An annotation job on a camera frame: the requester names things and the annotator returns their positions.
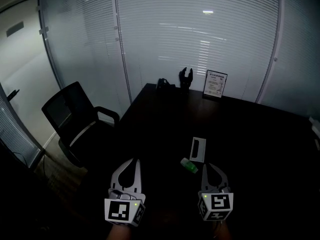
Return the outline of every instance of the white card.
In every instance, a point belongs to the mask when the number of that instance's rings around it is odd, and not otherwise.
[[[227,74],[207,70],[203,94],[222,97],[225,89]]]
[[[193,137],[191,152],[190,152],[190,161],[193,162],[205,162],[205,154],[206,154],[206,139],[205,138],[197,138]]]

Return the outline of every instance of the dark table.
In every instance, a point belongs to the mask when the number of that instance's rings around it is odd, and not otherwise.
[[[182,158],[190,157],[193,137],[199,137],[206,139],[205,163],[226,173],[234,193],[227,224],[235,239],[313,234],[319,223],[320,175],[308,119],[225,96],[205,99],[202,94],[190,90],[184,97],[177,88],[161,96],[155,84],[145,85],[120,120],[116,158],[105,175],[94,180],[95,186],[104,185],[103,197],[108,197],[114,169],[137,157],[146,211],[134,235],[208,238],[211,223],[202,221],[197,206],[203,164],[195,162],[196,174],[180,165]]]

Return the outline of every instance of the glass wall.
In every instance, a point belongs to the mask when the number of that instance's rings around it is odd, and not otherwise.
[[[279,0],[117,0],[132,97],[146,83],[193,68],[203,91],[207,70],[228,74],[223,95],[255,102],[270,62]]]
[[[130,100],[112,0],[41,2],[47,42],[62,86],[79,81],[93,106],[122,116]]]
[[[0,89],[0,139],[23,164],[31,167],[41,150],[17,123],[1,86]]]
[[[320,0],[284,0],[278,60],[262,104],[320,119]]]

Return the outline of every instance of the marker cube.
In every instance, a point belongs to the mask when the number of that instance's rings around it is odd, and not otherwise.
[[[234,193],[202,193],[198,207],[204,221],[224,221],[234,208]]]
[[[145,209],[141,200],[104,199],[104,219],[112,224],[137,227]]]

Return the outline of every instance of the small bottle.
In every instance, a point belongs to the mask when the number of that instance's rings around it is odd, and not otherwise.
[[[195,166],[195,164],[193,162],[191,162],[189,159],[187,158],[182,158],[180,164],[186,168],[188,171],[192,172],[192,173],[196,173],[198,171],[198,168]]]

